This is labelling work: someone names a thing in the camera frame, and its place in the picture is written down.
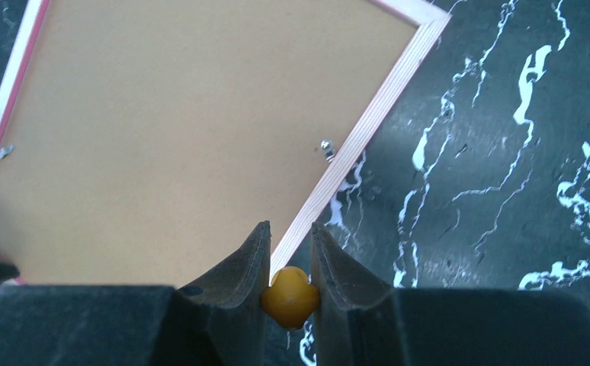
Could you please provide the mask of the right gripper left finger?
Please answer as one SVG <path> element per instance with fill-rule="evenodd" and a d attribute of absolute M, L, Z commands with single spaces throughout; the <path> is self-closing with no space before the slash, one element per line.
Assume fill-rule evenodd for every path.
<path fill-rule="evenodd" d="M 166 285 L 0 287 L 0 365 L 260 365 L 271 228 Z"/>

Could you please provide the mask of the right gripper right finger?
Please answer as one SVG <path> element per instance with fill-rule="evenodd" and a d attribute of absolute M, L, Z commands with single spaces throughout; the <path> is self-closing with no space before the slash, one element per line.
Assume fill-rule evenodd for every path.
<path fill-rule="evenodd" d="M 590 365 L 590 311 L 556 291 L 395 288 L 311 228 L 319 365 Z"/>

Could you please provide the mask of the orange handled screwdriver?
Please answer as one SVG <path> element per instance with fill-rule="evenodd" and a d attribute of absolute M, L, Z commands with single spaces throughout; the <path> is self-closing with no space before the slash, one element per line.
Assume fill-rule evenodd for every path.
<path fill-rule="evenodd" d="M 286 330 L 303 328 L 320 305 L 320 292 L 306 272 L 295 266 L 277 271 L 261 294 L 261 308 Z"/>

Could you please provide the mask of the pink photo frame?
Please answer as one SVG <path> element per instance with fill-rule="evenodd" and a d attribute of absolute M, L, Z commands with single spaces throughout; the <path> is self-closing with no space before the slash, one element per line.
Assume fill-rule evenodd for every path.
<path fill-rule="evenodd" d="M 181 285 L 286 264 L 450 15 L 426 1 L 31 1 L 0 88 L 0 256 Z"/>

